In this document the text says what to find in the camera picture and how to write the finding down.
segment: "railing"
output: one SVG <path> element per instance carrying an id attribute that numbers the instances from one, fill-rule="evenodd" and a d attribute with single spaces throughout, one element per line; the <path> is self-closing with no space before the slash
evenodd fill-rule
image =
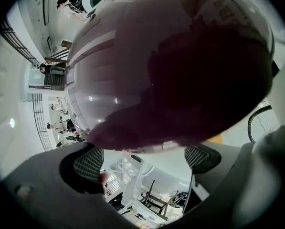
<path id="1" fill-rule="evenodd" d="M 35 124 L 38 132 L 39 139 L 41 140 L 42 146 L 45 151 L 52 150 L 52 146 L 47 133 L 47 125 L 43 118 L 43 110 L 42 110 L 42 94 L 33 94 L 33 112 Z"/>
<path id="2" fill-rule="evenodd" d="M 0 27 L 0 34 L 3 38 L 23 57 L 29 60 L 32 64 L 39 64 L 39 61 L 29 52 L 29 50 L 22 44 L 16 36 L 13 28 L 5 19 Z"/>
<path id="3" fill-rule="evenodd" d="M 46 60 L 46 62 L 66 62 L 66 60 L 64 58 L 68 57 L 68 53 L 69 53 L 69 48 L 66 48 L 66 49 L 61 50 L 60 52 L 57 52 L 56 54 L 50 56 L 49 58 L 46 57 L 45 60 Z"/>

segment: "person standing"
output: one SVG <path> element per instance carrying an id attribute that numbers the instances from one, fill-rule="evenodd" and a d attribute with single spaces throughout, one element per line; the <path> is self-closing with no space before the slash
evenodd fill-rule
<path id="1" fill-rule="evenodd" d="M 56 110 L 61 115 L 67 115 L 68 114 L 68 111 L 66 109 L 64 109 L 63 106 L 60 104 L 52 104 L 51 109 Z"/>
<path id="2" fill-rule="evenodd" d="M 39 69 L 43 74 L 49 73 L 49 74 L 65 75 L 65 69 L 59 65 L 46 65 L 42 63 Z"/>
<path id="3" fill-rule="evenodd" d="M 47 123 L 47 129 L 48 130 L 54 130 L 58 133 L 61 133 L 61 134 L 64 134 L 66 132 L 68 132 L 68 128 L 67 128 L 67 122 L 64 121 L 64 122 L 57 122 L 55 124 L 50 124 L 50 123 Z"/>
<path id="4" fill-rule="evenodd" d="M 87 13 L 82 6 L 82 0 L 58 0 L 57 1 L 57 8 L 61 8 L 63 13 L 68 17 L 70 20 L 84 22 Z"/>

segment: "mesh panel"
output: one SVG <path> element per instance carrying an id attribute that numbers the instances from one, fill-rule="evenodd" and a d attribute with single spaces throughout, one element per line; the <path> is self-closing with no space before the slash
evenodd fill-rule
<path id="1" fill-rule="evenodd" d="M 210 155 L 197 146 L 190 146 L 185 149 L 185 159 L 190 168 L 197 166 L 210 158 Z"/>
<path id="2" fill-rule="evenodd" d="M 99 183 L 103 149 L 93 148 L 74 162 L 74 171 L 81 177 Z"/>

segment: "black mesh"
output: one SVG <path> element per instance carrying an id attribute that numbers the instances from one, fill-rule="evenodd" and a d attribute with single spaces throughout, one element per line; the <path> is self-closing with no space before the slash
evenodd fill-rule
<path id="1" fill-rule="evenodd" d="M 203 144 L 185 148 L 185 159 L 193 174 L 205 173 L 216 167 L 221 161 L 221 155 Z"/>
<path id="2" fill-rule="evenodd" d="M 102 163 L 103 149 L 93 148 L 75 160 L 74 171 L 87 180 L 99 182 Z"/>

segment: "equipment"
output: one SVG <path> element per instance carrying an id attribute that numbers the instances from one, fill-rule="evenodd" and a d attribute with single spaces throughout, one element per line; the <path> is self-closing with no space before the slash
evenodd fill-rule
<path id="1" fill-rule="evenodd" d="M 272 32 L 246 0 L 101 0 L 94 15 L 72 44 L 65 92 L 97 147 L 194 145 L 270 89 Z"/>
<path id="2" fill-rule="evenodd" d="M 76 13 L 86 13 L 82 6 L 82 0 L 69 0 L 69 8 Z"/>

